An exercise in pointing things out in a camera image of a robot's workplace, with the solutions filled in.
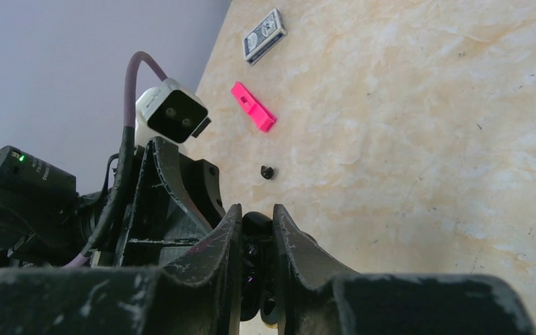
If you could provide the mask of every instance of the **purple cable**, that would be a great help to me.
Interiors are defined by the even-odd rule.
[[[128,67],[126,68],[126,76],[124,78],[124,127],[129,127],[134,130],[135,128],[135,122],[136,122],[136,91],[137,91],[137,74],[138,69],[141,62],[147,63],[147,65],[155,72],[157,77],[161,81],[166,80],[168,76],[163,72],[161,67],[157,64],[157,62],[151,57],[149,54],[147,54],[144,51],[136,52],[132,57],[131,60],[128,62]],[[123,148],[126,149],[126,147],[131,147],[131,151],[133,150],[132,147],[134,147],[134,133],[131,135],[131,138],[124,139],[126,137],[126,132],[123,134],[123,142],[120,148],[120,152],[124,152]],[[95,241],[98,240],[105,231],[106,227],[112,223],[113,219],[113,212],[114,212],[114,204],[117,203],[116,200],[122,198],[121,195],[117,195],[117,193],[121,193],[118,190],[120,189],[119,180],[121,179],[121,170],[127,170],[130,169],[130,164],[132,159],[127,159],[126,161],[123,161],[123,155],[120,154],[119,160],[118,160],[118,166],[117,166],[117,173],[116,178],[114,180],[114,186],[112,187],[112,192],[110,193],[110,199],[106,202],[105,206],[102,210],[102,215],[100,216],[100,219],[98,220],[98,223],[96,225],[96,229],[89,237],[89,240],[87,241],[86,246],[83,248],[82,252],[80,252],[78,255],[73,258],[69,263],[64,265],[64,267],[80,267],[89,259],[88,257],[84,256],[84,254],[88,253],[88,250],[90,249],[92,244],[95,244]]]

